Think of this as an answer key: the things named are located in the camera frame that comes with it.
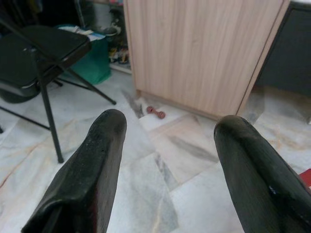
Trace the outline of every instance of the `white marble tile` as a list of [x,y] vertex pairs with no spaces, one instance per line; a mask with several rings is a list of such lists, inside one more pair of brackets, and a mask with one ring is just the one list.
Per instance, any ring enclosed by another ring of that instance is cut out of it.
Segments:
[[182,232],[243,232],[220,163],[171,192]]
[[145,132],[131,109],[116,108],[126,116],[127,130],[123,145],[121,166],[136,159],[142,158],[156,149],[152,144],[147,132]]
[[133,109],[135,115],[137,118],[141,118],[144,116],[144,113],[142,112],[141,104],[137,103],[137,97],[135,95],[131,95],[127,91],[122,91],[124,97],[126,98],[127,102]]
[[19,233],[60,167],[53,149],[37,145],[2,181],[0,232]]
[[254,87],[241,114],[252,125],[264,111],[264,88]]
[[19,120],[2,142],[2,149],[23,149],[43,141],[51,133],[25,120]]
[[179,184],[217,163],[213,139],[208,139],[193,115],[186,115],[150,132],[156,151]]
[[120,169],[108,233],[169,233],[178,227],[166,184],[151,154]]
[[[0,106],[8,110],[11,110],[13,112],[16,112],[18,114],[21,114],[21,115],[25,113],[26,109],[30,106],[30,104],[31,104],[31,101],[26,102],[26,103],[10,104],[10,103],[6,103],[4,100],[0,98]],[[17,116],[14,116],[3,110],[0,110],[0,125],[1,125],[1,128],[4,130],[4,132],[0,134],[0,145],[5,140],[5,138],[10,134],[11,130],[17,124],[19,119],[20,118]]]
[[112,70],[111,74],[111,78],[104,81],[103,85],[109,85],[116,89],[123,90],[129,93],[132,97],[136,95],[136,89],[134,86],[132,75],[125,74],[116,70]]
[[187,233],[186,231],[183,231],[182,229],[178,228],[170,233]]
[[206,118],[204,116],[195,116],[201,130],[203,131],[204,135],[206,136],[206,144],[210,148],[210,152],[217,155],[216,145],[214,141],[214,129],[217,124],[217,121]]
[[155,152],[154,157],[155,157],[155,163],[158,166],[168,189],[172,191],[179,185],[176,178],[174,177],[174,175],[172,174],[172,172],[170,171],[166,163],[163,161],[159,153]]
[[267,88],[265,111],[254,124],[279,155],[299,174],[311,165],[311,99]]

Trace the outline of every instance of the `green plastic bin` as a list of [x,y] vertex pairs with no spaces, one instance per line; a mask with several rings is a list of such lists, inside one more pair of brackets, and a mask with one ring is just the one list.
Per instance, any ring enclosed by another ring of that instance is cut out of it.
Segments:
[[71,68],[91,84],[99,84],[111,76],[108,42],[105,38],[91,41],[92,49]]

